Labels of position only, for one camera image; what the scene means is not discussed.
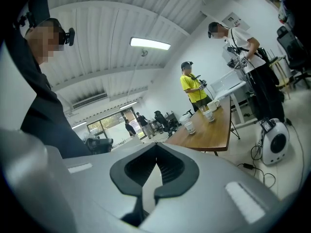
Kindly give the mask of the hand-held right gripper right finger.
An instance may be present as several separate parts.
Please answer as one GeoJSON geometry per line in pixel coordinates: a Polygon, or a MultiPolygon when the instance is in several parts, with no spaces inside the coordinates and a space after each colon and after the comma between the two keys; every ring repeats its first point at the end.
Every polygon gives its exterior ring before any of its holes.
{"type": "Polygon", "coordinates": [[[150,233],[264,232],[281,205],[262,182],[231,162],[172,144],[199,168],[196,183],[185,194],[160,199],[141,223],[150,233]]]}

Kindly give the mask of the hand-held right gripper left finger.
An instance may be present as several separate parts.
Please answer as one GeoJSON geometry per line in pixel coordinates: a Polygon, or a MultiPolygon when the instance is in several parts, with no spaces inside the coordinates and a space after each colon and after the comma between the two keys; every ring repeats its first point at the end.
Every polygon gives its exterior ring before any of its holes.
{"type": "Polygon", "coordinates": [[[156,233],[144,217],[143,186],[151,175],[156,157],[155,143],[142,144],[111,153],[68,158],[65,166],[83,194],[117,221],[142,232],[156,233]]]}

